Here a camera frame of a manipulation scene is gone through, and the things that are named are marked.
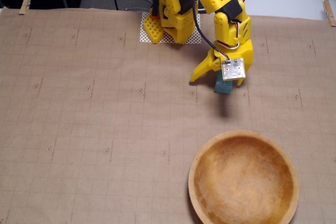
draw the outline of wooden bowl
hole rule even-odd
[[[188,187],[204,224],[288,224],[299,201],[290,158],[278,144],[251,131],[208,141],[193,160]]]

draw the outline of wooden clothespin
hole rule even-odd
[[[23,0],[21,9],[19,11],[20,15],[25,15],[26,14],[26,10],[28,10],[29,6],[30,6],[30,1],[31,0]]]
[[[336,26],[336,20],[334,18],[334,14],[332,13],[332,9],[329,3],[329,0],[324,0],[323,2],[324,11],[326,12],[327,18],[331,26]]]

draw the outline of yellow robotic arm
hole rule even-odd
[[[198,1],[201,1],[208,14],[215,12],[216,40],[211,43],[199,27],[197,28],[212,49],[195,68],[190,81],[195,81],[210,70],[223,69],[223,80],[237,79],[240,85],[245,78],[245,72],[253,62],[253,46],[250,40],[251,19],[245,12],[243,0],[159,0],[160,19],[154,20],[149,15],[145,20],[144,29],[154,43],[160,41],[165,31],[175,42],[184,44],[195,29],[195,9],[198,9]],[[153,30],[150,28],[157,29],[160,33],[155,33],[154,38]],[[244,63],[245,72],[233,74],[240,69],[235,68],[231,71],[233,66],[231,61],[235,59]]]

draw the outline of cutting mat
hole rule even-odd
[[[214,39],[213,16],[202,15]],[[262,132],[300,180],[291,224],[336,223],[336,29],[252,17],[255,63],[231,95],[190,85],[201,45],[139,42],[141,14],[0,14],[0,223],[199,224],[187,194],[197,150]]]

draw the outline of yellow 3d-printed part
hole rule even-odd
[[[226,53],[231,60],[233,59],[244,59],[245,72],[249,70],[250,66],[253,63],[253,45],[251,40],[247,40],[243,45],[235,50],[225,49],[220,44],[215,42],[215,46]],[[222,61],[226,60],[226,58],[221,55],[219,52],[214,51],[214,49],[210,49],[208,51],[207,57],[194,69],[194,72],[190,78],[190,81],[193,82],[197,80],[200,76],[207,73],[210,70],[220,71],[222,68]],[[237,80],[237,85],[241,85],[244,78]]]
[[[163,37],[163,28],[160,19],[152,19],[152,12],[143,21],[143,29],[154,44],[159,43]]]

